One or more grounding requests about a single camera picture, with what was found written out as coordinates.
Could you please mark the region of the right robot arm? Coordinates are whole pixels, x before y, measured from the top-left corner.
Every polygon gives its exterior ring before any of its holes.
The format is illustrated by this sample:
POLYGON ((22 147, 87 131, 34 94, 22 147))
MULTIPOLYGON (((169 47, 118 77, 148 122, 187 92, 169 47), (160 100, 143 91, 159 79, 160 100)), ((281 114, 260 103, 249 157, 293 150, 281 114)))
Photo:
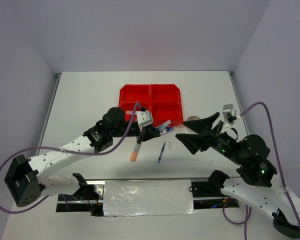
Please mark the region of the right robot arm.
POLYGON ((207 180, 208 192, 213 196, 227 195, 249 205, 267 216, 278 232, 300 239, 300 199, 279 183, 281 176, 267 159, 270 149, 265 141, 256 134, 237 141, 226 131, 233 129, 239 115, 228 112, 224 114, 224 121, 213 126, 219 115, 216 112, 204 119, 185 121, 184 126, 194 133, 175 136, 193 155, 212 148, 238 165, 236 172, 244 184, 214 170, 207 180))

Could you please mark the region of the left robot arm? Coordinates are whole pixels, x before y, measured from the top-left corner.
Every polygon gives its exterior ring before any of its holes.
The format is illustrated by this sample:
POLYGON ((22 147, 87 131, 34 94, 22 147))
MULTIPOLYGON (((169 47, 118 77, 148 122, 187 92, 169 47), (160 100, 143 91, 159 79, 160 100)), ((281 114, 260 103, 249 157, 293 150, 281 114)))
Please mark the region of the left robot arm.
POLYGON ((114 138, 122 142, 126 137, 136 137, 136 142, 141 144, 160 135, 153 125, 151 112, 145 108, 126 121, 124 110, 112 107, 95 126, 70 143, 29 158, 22 154, 15 156, 4 182, 19 208, 32 204, 41 196, 66 194, 81 200, 88 193, 84 177, 79 173, 55 176, 56 172, 81 159, 112 153, 118 147, 113 144, 114 138))

